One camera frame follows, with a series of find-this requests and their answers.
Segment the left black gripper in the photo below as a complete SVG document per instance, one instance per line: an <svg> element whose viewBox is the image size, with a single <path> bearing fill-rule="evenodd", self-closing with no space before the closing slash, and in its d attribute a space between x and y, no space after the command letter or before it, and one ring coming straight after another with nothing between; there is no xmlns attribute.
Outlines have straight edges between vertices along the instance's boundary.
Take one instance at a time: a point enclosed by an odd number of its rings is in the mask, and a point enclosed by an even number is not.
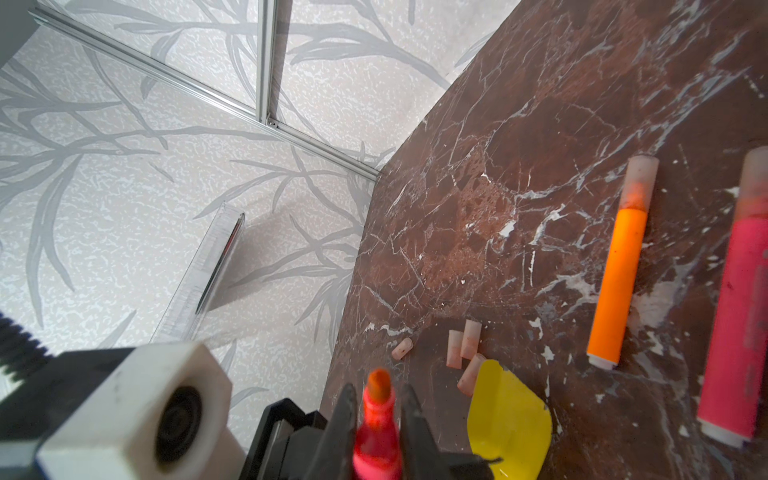
<svg viewBox="0 0 768 480"><path fill-rule="evenodd" d="M354 478L358 394L346 384L327 420L306 413L286 398L262 415L240 477L242 479ZM404 479L492 479L493 462L472 453L438 449L414 388L400 400L400 450Z"/></svg>

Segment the red marker pen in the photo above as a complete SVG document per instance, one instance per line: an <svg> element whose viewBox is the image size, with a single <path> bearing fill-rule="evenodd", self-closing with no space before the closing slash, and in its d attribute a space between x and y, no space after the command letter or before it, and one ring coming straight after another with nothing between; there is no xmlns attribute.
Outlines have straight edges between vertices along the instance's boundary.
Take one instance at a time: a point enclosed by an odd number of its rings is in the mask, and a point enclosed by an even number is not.
<svg viewBox="0 0 768 480"><path fill-rule="evenodd" d="M363 417L355 437L353 468L356 479L402 478L399 430L394 419L395 393L386 369L372 371L362 401Z"/></svg>

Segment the pink marker pen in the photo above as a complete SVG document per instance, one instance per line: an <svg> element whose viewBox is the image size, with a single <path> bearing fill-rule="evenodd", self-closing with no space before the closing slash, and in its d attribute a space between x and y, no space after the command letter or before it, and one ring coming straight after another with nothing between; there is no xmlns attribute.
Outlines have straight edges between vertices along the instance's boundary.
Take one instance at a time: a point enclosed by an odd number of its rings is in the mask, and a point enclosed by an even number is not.
<svg viewBox="0 0 768 480"><path fill-rule="evenodd" d="M767 148L749 151L726 252L697 420L741 448L754 436L767 356Z"/></svg>

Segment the orange marker pen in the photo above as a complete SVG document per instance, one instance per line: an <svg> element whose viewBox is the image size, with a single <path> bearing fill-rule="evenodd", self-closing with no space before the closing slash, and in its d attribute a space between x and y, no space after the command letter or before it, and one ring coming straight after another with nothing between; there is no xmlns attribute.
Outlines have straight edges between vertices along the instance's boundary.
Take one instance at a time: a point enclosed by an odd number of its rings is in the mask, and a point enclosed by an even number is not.
<svg viewBox="0 0 768 480"><path fill-rule="evenodd" d="M619 364L658 167L645 155L627 164L587 345L589 363L603 370Z"/></svg>

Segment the yellow toy shovel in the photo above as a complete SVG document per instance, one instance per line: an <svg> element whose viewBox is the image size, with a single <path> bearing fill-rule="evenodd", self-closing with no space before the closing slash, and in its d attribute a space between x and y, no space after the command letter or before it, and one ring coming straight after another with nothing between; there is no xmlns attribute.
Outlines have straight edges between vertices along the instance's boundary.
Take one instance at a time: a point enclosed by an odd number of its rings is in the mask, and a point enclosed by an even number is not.
<svg viewBox="0 0 768 480"><path fill-rule="evenodd" d="M552 441L546 403L495 360L478 371L467 418L473 454L491 460L496 479L536 479Z"/></svg>

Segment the clear plastic wall bin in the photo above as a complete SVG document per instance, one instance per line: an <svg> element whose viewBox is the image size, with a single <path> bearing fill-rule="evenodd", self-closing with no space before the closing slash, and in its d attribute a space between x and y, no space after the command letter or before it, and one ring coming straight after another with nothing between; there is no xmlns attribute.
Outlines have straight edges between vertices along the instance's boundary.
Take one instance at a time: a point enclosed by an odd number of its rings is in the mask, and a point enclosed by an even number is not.
<svg viewBox="0 0 768 480"><path fill-rule="evenodd" d="M244 229L246 215L222 204L155 329L152 343L192 340L215 297Z"/></svg>

